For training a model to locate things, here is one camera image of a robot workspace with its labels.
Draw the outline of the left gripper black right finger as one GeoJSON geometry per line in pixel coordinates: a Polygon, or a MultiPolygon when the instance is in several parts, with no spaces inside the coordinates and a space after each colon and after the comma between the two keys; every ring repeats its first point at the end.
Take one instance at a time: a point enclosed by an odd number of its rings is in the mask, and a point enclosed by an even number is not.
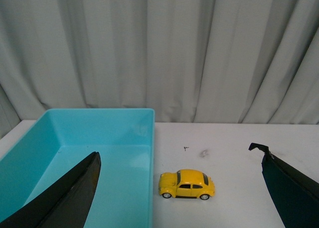
{"type": "Polygon", "coordinates": [[[264,152],[262,174],[286,228],[319,226],[319,184],[293,166],[273,155],[269,147],[251,143],[249,150],[264,152]]]}

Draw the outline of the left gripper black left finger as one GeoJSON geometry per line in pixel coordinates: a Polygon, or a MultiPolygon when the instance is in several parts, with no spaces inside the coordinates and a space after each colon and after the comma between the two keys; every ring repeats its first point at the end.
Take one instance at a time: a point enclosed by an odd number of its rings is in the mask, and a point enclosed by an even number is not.
{"type": "Polygon", "coordinates": [[[88,217],[101,171],[99,152],[92,152],[40,195],[0,223],[2,228],[82,228],[88,217]]]}

